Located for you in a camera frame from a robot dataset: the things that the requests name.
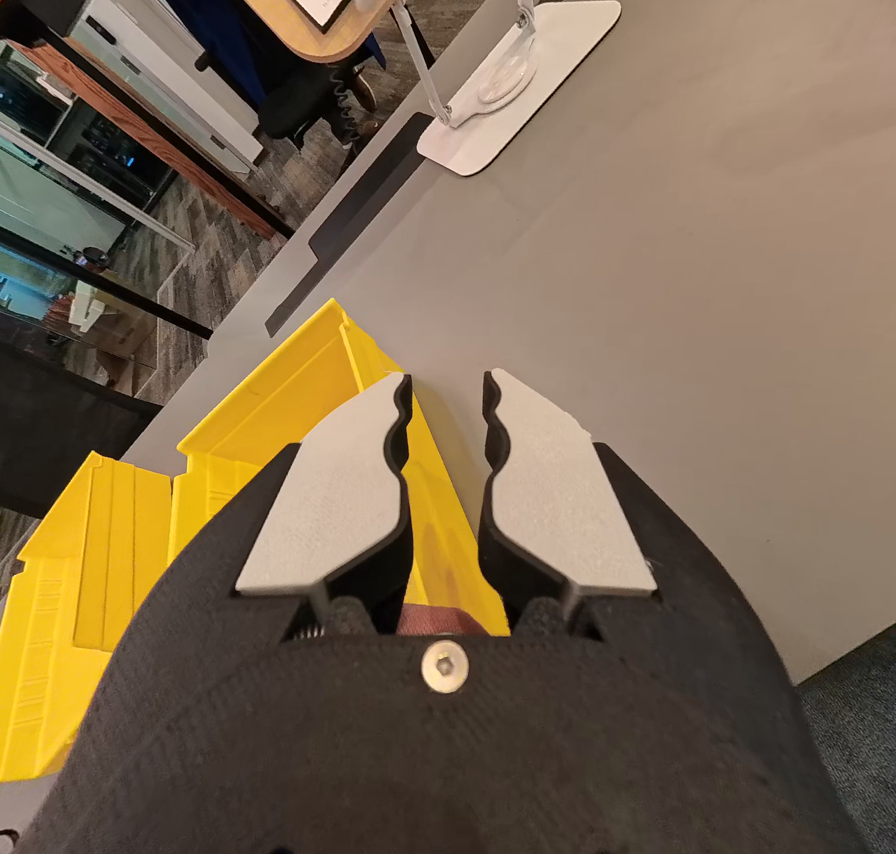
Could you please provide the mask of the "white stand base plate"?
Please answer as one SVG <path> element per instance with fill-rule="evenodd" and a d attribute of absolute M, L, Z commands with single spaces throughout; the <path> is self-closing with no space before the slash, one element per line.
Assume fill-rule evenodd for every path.
<path fill-rule="evenodd" d="M 617 0 L 562 1 L 535 8 L 535 33 L 528 39 L 520 84 L 502 101 L 486 104 L 481 92 L 486 78 L 513 50 L 521 30 L 507 32 L 475 73 L 463 84 L 449 107 L 460 112 L 456 128 L 435 119 L 423 131 L 418 153 L 456 176 L 475 176 L 502 153 L 510 142 L 553 97 L 617 24 L 622 6 Z"/>

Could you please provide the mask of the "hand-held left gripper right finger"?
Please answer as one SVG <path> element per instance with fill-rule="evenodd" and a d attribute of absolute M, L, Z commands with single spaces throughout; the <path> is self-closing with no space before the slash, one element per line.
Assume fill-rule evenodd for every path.
<path fill-rule="evenodd" d="M 478 565 L 510 628 L 535 600 L 569 625 L 587 600 L 658 592 L 592 434 L 507 370 L 483 378 L 489 474 Z"/>

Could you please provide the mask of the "yellow plastic bin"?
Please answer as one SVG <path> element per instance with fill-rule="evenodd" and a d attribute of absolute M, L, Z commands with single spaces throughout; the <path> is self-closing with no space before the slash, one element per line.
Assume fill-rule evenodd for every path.
<path fill-rule="evenodd" d="M 167 476 L 92 453 L 22 548 L 1 634 L 1 781 L 61 769 L 168 565 Z"/>
<path fill-rule="evenodd" d="M 174 478 L 168 563 L 279 451 L 400 366 L 330 299 L 185 436 Z M 408 426 L 414 566 L 406 602 L 456 608 L 489 635 L 509 635 L 498 593 L 479 569 L 474 531 L 414 398 Z"/>

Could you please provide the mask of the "black mesh office chair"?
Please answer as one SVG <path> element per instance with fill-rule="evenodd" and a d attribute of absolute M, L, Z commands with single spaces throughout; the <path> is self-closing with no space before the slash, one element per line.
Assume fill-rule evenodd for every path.
<path fill-rule="evenodd" d="M 91 453 L 121 458 L 160 411 L 2 343 L 2 508 L 44 517 Z"/>

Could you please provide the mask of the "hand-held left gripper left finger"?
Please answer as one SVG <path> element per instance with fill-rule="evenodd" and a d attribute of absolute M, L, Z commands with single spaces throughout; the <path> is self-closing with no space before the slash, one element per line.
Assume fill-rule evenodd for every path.
<path fill-rule="evenodd" d="M 308 601 L 324 624 L 358 600 L 393 635 L 413 564 L 409 489 L 412 380 L 391 372 L 323 418 L 298 445 L 237 579 L 242 596 Z"/>

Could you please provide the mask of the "wooden instruction board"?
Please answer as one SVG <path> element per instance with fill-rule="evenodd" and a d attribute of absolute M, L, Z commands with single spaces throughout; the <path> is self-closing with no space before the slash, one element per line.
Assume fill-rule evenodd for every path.
<path fill-rule="evenodd" d="M 293 53 L 317 64 L 333 64 L 364 42 L 396 0 L 371 0 L 368 9 L 351 2 L 321 31 L 295 0 L 243 0 Z"/>

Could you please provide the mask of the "black swivel office chair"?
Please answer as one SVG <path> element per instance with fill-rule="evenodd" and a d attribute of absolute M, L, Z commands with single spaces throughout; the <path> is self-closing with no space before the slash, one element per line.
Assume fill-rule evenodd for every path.
<path fill-rule="evenodd" d="M 320 120 L 339 127 L 334 71 L 332 65 L 309 64 L 289 75 L 258 107 L 263 134 L 301 150 L 308 131 Z"/>

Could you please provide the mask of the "blue jacket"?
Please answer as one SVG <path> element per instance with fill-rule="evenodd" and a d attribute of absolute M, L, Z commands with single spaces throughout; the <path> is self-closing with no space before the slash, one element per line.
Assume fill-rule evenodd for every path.
<path fill-rule="evenodd" d="M 291 51 L 244 0 L 165 0 L 210 67 L 255 112 L 282 83 L 320 68 Z"/>

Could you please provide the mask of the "white low cabinet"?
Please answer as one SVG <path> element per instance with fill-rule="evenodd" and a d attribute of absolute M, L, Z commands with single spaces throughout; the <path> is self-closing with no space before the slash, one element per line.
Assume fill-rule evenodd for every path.
<path fill-rule="evenodd" d="M 264 153 L 255 111 L 214 71 L 164 0 L 90 0 L 71 34 L 105 69 L 231 174 Z"/>

